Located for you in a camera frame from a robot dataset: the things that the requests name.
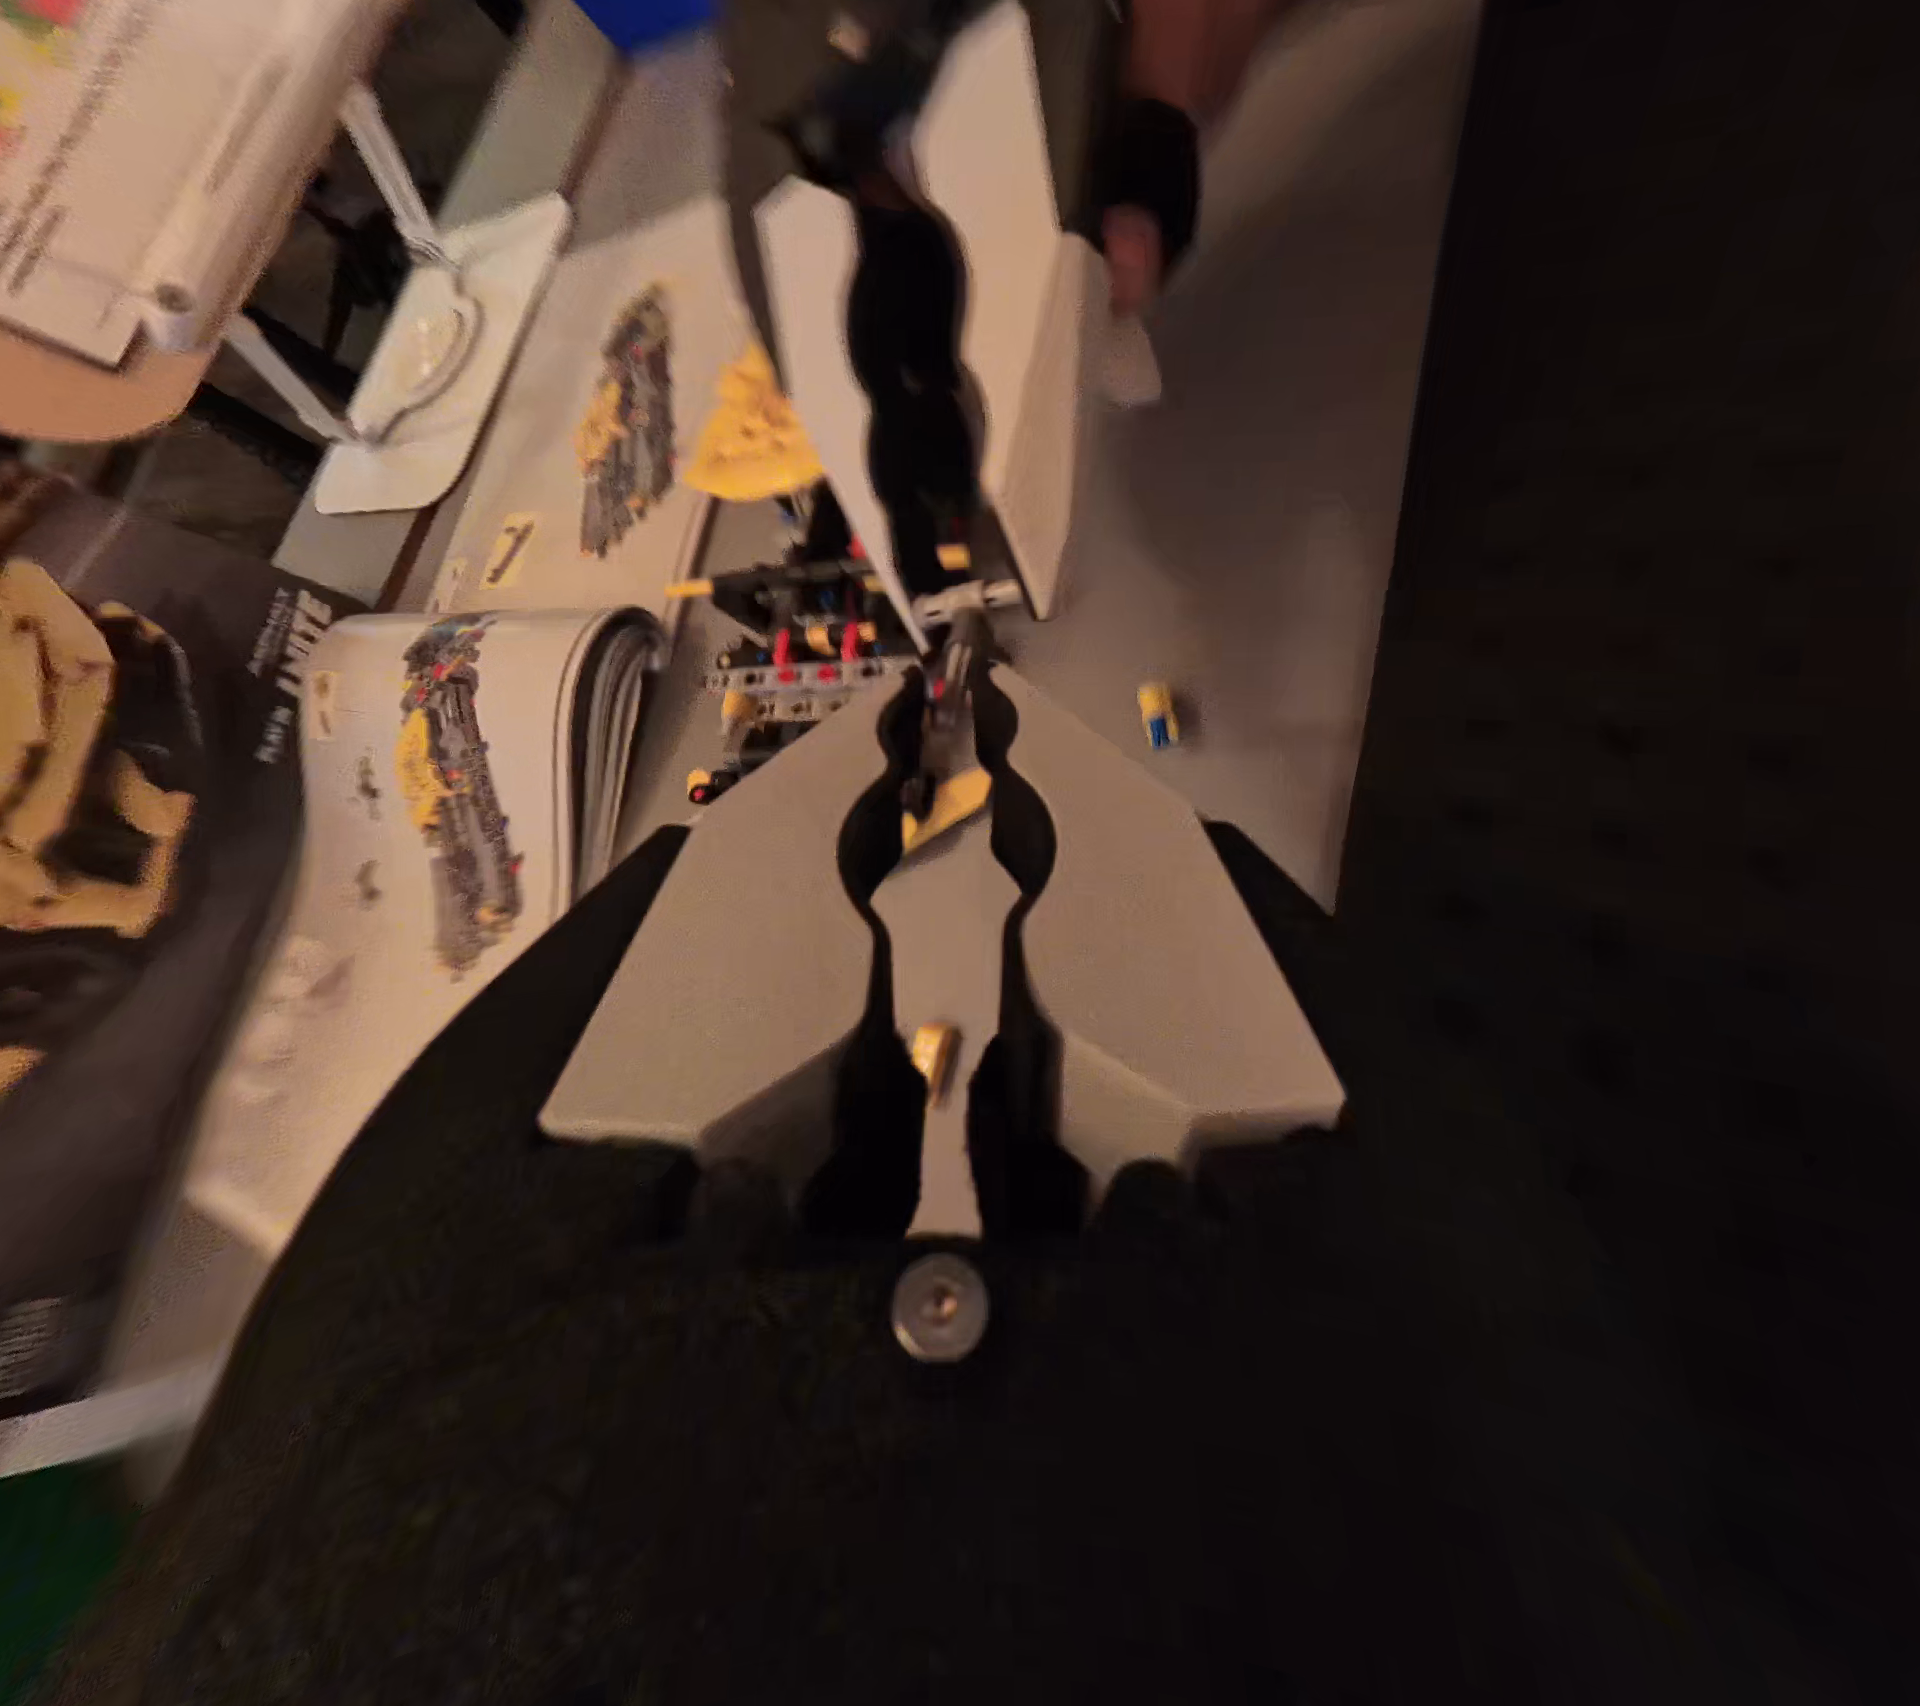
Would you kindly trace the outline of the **grey desk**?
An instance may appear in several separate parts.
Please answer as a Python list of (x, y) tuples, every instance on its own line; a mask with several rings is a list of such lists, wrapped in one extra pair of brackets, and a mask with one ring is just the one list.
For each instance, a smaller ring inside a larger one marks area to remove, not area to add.
[[(1322, 907), (1341, 884), (1429, 309), (1483, 0), (1318, 0), (1206, 155), (1198, 240), (1148, 324), (1161, 402), (1081, 426), (1061, 610), (1014, 668)], [(1148, 746), (1167, 684), (1180, 744)], [(201, 1214), (205, 1108), (123, 1307), (100, 1397), (165, 1478), (277, 1257)]]

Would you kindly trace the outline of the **toy car set box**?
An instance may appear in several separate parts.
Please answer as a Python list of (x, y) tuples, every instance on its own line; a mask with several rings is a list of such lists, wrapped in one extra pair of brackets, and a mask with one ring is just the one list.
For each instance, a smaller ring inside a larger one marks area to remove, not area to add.
[(303, 838), (309, 656), (364, 603), (5, 462), (2, 1414), (91, 1394)]

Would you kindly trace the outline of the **open instruction booklet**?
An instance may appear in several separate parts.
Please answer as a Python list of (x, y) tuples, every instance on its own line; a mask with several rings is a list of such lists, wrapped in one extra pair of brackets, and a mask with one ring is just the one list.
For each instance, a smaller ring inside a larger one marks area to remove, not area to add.
[(613, 868), (669, 587), (712, 508), (682, 466), (750, 340), (714, 194), (571, 251), (424, 610), (320, 641), (298, 881), (187, 1176), (259, 1255), (426, 1043)]

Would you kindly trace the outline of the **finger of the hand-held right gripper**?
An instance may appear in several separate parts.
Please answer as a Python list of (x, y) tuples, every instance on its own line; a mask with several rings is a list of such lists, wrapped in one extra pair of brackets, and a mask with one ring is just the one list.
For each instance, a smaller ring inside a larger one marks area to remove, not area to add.
[(754, 225), (787, 396), (912, 650), (927, 654), (928, 638), (869, 464), (872, 404), (850, 346), (859, 259), (853, 206), (820, 183), (787, 177), (760, 200)]
[(961, 356), (980, 419), (980, 494), (1028, 612), (1050, 621), (1064, 593), (1107, 271), (1097, 250), (1059, 222), (1038, 56), (1020, 0), (996, 0), (950, 41), (910, 150), (967, 267)]

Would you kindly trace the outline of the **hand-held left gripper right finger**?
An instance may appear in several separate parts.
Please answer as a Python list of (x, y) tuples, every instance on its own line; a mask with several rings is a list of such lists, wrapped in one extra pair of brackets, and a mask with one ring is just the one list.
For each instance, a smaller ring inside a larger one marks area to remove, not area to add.
[(969, 1094), (984, 1234), (1075, 1234), (1116, 1176), (1338, 1127), (1347, 1092), (1198, 811), (1009, 663), (973, 684), (1014, 886)]

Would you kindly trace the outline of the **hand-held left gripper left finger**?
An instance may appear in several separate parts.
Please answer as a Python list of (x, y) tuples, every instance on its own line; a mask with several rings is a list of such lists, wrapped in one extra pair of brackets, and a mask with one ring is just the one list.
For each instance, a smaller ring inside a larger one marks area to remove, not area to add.
[(817, 1232), (906, 1232), (927, 1087), (875, 896), (924, 710), (922, 668), (883, 677), (708, 806), (540, 1110), (548, 1137), (754, 1166)]

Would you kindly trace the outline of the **green plastic bin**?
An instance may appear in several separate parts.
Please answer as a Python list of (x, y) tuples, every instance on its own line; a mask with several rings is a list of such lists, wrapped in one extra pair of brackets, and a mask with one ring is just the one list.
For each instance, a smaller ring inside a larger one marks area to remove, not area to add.
[(139, 1520), (116, 1461), (2, 1478), (2, 1702), (28, 1702), (123, 1564)]

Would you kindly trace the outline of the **toy car chassis model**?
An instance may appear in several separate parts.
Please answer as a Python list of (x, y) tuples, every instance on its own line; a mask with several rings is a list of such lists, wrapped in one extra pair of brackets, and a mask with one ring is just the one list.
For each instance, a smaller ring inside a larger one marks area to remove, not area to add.
[[(971, 702), (942, 710), (931, 692), (948, 621), (922, 621), (917, 654), (860, 541), (850, 534), (801, 415), (783, 396), (762, 348), (750, 346), (721, 375), (686, 480), (729, 503), (772, 500), (797, 523), (780, 558), (670, 585), (676, 603), (707, 601), (738, 636), (708, 666), (721, 702), (723, 747), (686, 775), (686, 799), (708, 806), (846, 708), (853, 695), (894, 687), (924, 666), (922, 747), (901, 783), (902, 851), (917, 853), (980, 813), (993, 778), (959, 738)], [(934, 549), (941, 584), (1014, 580), (1007, 565), (980, 569), (967, 541)]]

